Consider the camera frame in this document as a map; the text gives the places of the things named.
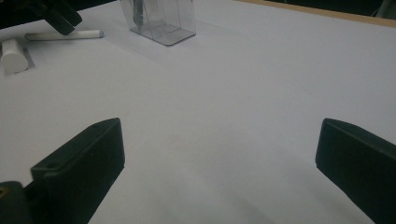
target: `black plastic part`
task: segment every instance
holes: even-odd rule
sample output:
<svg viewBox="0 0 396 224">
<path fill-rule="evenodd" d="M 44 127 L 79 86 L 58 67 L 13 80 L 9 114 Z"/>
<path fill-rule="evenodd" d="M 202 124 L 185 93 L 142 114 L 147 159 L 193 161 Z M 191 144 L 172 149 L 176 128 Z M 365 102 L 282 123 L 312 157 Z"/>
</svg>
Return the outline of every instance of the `black plastic part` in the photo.
<svg viewBox="0 0 396 224">
<path fill-rule="evenodd" d="M 396 223 L 396 146 L 340 120 L 323 120 L 316 163 L 372 221 Z"/>
<path fill-rule="evenodd" d="M 75 29 L 55 8 L 46 11 L 42 17 L 61 35 L 69 35 Z"/>
<path fill-rule="evenodd" d="M 52 223 L 88 223 L 125 163 L 119 119 L 96 123 L 32 168 Z"/>
<path fill-rule="evenodd" d="M 63 15 L 64 19 L 68 21 L 68 23 L 70 23 L 71 26 L 76 26 L 78 24 L 77 21 L 81 20 L 81 17 L 77 18 L 76 17 L 77 12 L 71 13 L 71 11 L 69 10 L 70 8 L 79 11 L 85 8 L 96 7 L 113 1 L 116 0 L 84 0 L 84 1 L 83 0 L 63 0 L 63 1 L 49 0 L 48 2 L 45 2 L 45 4 L 49 4 L 49 7 L 51 7 L 52 3 L 56 3 L 56 2 L 64 2 L 65 4 L 69 5 L 70 7 L 66 8 L 66 7 L 58 7 L 57 4 L 54 4 L 55 8 L 58 10 L 60 14 Z M 37 2 L 43 2 L 43 1 L 4 0 L 2 3 L 0 3 L 0 30 L 31 21 L 39 21 L 45 19 L 43 18 L 42 15 L 37 15 L 37 12 L 39 12 L 38 10 L 42 10 L 42 8 L 41 9 L 37 8 L 35 11 L 26 8 L 26 5 L 28 3 L 32 4 Z"/>
<path fill-rule="evenodd" d="M 124 163 L 120 120 L 93 124 L 32 167 L 24 190 L 0 183 L 0 223 L 86 224 Z"/>
<path fill-rule="evenodd" d="M 0 183 L 0 223 L 33 224 L 23 188 L 19 182 Z"/>
</svg>

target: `screw hole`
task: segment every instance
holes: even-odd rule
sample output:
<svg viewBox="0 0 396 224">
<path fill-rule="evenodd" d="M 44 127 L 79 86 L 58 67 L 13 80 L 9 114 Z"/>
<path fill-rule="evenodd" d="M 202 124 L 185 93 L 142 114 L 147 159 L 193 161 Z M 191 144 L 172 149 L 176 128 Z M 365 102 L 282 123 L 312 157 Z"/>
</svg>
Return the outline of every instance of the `screw hole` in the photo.
<svg viewBox="0 0 396 224">
<path fill-rule="evenodd" d="M 8 194 L 8 188 L 0 188 L 0 198 L 3 198 Z"/>
</svg>

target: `table surface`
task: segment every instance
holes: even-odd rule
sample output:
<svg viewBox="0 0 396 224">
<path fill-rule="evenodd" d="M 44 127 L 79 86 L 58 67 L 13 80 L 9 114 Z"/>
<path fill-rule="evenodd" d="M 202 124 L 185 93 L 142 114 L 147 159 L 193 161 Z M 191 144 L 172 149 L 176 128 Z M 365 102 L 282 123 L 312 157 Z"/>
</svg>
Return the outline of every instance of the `table surface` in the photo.
<svg viewBox="0 0 396 224">
<path fill-rule="evenodd" d="M 396 29 L 231 0 L 194 1 L 166 48 L 119 2 L 81 11 L 92 40 L 31 42 L 0 66 L 0 181 L 89 125 L 121 119 L 125 168 L 91 223 L 372 223 L 315 165 L 321 122 L 396 143 Z M 43 21 L 0 39 L 51 31 Z"/>
</svg>

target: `white marker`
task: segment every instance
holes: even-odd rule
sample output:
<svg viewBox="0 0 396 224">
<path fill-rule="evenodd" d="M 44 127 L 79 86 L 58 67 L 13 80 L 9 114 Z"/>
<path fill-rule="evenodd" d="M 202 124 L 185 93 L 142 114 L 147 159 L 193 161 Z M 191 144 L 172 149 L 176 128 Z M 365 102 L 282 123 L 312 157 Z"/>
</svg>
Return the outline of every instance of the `white marker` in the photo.
<svg viewBox="0 0 396 224">
<path fill-rule="evenodd" d="M 23 48 L 16 39 L 3 41 L 1 63 L 10 72 L 18 73 L 28 68 L 29 63 L 24 56 Z"/>
<path fill-rule="evenodd" d="M 57 32 L 54 33 L 36 33 L 26 34 L 27 40 L 71 40 L 71 39 L 94 39 L 104 37 L 104 33 L 101 30 L 91 31 L 75 31 L 70 35 L 61 35 Z"/>
</svg>

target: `transparent box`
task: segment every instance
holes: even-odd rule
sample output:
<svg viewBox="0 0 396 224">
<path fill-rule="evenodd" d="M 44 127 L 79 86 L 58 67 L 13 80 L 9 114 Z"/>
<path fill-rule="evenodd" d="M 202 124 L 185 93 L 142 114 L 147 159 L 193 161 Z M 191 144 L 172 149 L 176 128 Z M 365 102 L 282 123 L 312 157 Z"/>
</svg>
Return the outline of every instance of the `transparent box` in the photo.
<svg viewBox="0 0 396 224">
<path fill-rule="evenodd" d="M 192 0 L 120 0 L 131 31 L 165 46 L 195 35 Z"/>
</svg>

